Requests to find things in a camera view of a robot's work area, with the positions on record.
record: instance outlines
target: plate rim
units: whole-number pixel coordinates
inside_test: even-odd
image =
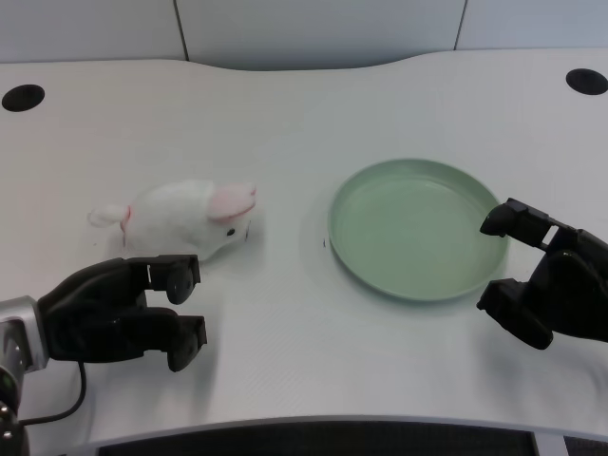
[[[471,287],[469,287],[469,288],[467,288],[465,290],[462,290],[462,291],[460,291],[458,293],[446,294],[446,295],[436,296],[436,297],[424,297],[424,296],[412,296],[412,295],[406,295],[406,294],[399,294],[399,293],[395,293],[395,292],[393,292],[391,290],[387,290],[387,289],[384,289],[382,287],[379,287],[379,286],[377,286],[377,285],[369,282],[368,280],[366,280],[360,274],[356,273],[352,269],[352,267],[348,264],[348,262],[344,260],[343,256],[340,254],[339,249],[337,248],[336,243],[334,241],[335,235],[333,234],[333,224],[332,224],[333,214],[334,214],[335,205],[336,205],[338,196],[344,190],[344,187],[346,187],[346,185],[349,182],[351,182],[352,180],[354,180],[360,174],[363,174],[363,173],[369,171],[373,167],[379,166],[381,164],[391,163],[391,162],[426,162],[426,163],[431,163],[433,165],[439,164],[439,165],[446,166],[448,168],[454,169],[454,170],[456,170],[456,171],[464,174],[468,178],[470,178],[470,179],[478,182],[485,189],[485,191],[496,201],[497,205],[501,204],[500,200],[496,197],[496,195],[494,194],[494,192],[492,192],[487,187],[487,185],[485,185],[479,179],[471,176],[466,171],[463,171],[462,169],[460,169],[460,168],[458,168],[456,166],[452,166],[451,164],[447,164],[447,163],[444,163],[442,161],[436,161],[436,160],[414,159],[414,158],[391,159],[391,160],[385,160],[385,161],[378,161],[376,163],[373,163],[373,164],[370,164],[370,165],[366,166],[365,168],[360,169],[359,171],[355,172],[354,174],[351,174],[348,178],[346,178],[342,182],[342,184],[338,187],[338,189],[333,194],[332,204],[330,205],[330,212],[329,212],[328,217],[327,217],[327,229],[328,229],[328,235],[329,235],[329,238],[330,238],[330,244],[331,244],[332,249],[335,252],[336,256],[338,257],[339,261],[342,263],[342,265],[344,265],[344,267],[349,271],[350,274],[352,274],[353,276],[356,277],[357,280],[362,281],[367,286],[373,288],[374,290],[376,290],[378,292],[381,292],[381,293],[383,293],[385,295],[390,295],[390,296],[393,296],[393,297],[398,297],[400,299],[407,299],[407,300],[419,301],[419,302],[445,301],[445,300],[448,300],[448,299],[454,299],[454,298],[457,298],[457,297],[462,297],[464,295],[468,295],[469,293],[472,293],[472,292],[474,292],[474,291],[482,288],[482,286],[484,284],[488,283],[492,279],[492,277],[496,276],[496,274],[504,267],[504,265],[506,263],[506,259],[508,257],[509,247],[510,247],[510,239],[508,237],[504,237],[503,238],[503,240],[504,240],[504,248],[503,248],[501,260],[496,265],[496,268],[494,268],[492,271],[490,271],[483,280],[481,280],[480,282],[478,282],[478,283],[472,285]]]

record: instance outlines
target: bunny tail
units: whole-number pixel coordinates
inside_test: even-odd
[[[89,212],[87,218],[91,225],[105,228],[114,223],[123,222],[123,220],[128,218],[129,212],[128,206],[115,206],[110,204],[102,209],[95,209],[94,211]]]

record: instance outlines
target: bunny ear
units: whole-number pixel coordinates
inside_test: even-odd
[[[256,205],[256,186],[251,183],[235,183],[216,189],[209,205],[207,217],[213,221],[229,221],[251,211]]]

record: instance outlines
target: black cable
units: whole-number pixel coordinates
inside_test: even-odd
[[[29,420],[21,420],[19,423],[23,426],[31,426],[31,425],[42,425],[43,423],[50,423],[53,421],[63,420],[64,418],[71,415],[75,412],[79,406],[82,405],[86,396],[86,371],[85,371],[85,363],[82,361],[78,362],[78,369],[80,369],[80,395],[78,396],[78,400],[76,404],[74,404],[69,410],[66,410],[62,413],[57,413],[56,415],[50,416],[42,416],[40,418],[31,418]]]

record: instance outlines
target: metal robot arm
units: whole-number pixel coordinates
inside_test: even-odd
[[[82,379],[82,363],[124,361],[147,350],[166,352],[171,371],[185,368],[207,342],[204,318],[148,308],[145,290],[165,291],[181,304],[197,283],[196,256],[117,258],[71,275],[38,302],[0,302],[0,454],[29,454],[17,420],[23,377],[49,358],[79,362]]]
[[[558,231],[548,244],[549,229]],[[546,349],[553,332],[608,342],[608,244],[509,199],[482,225],[545,252],[528,282],[491,281],[477,307],[526,344]]]

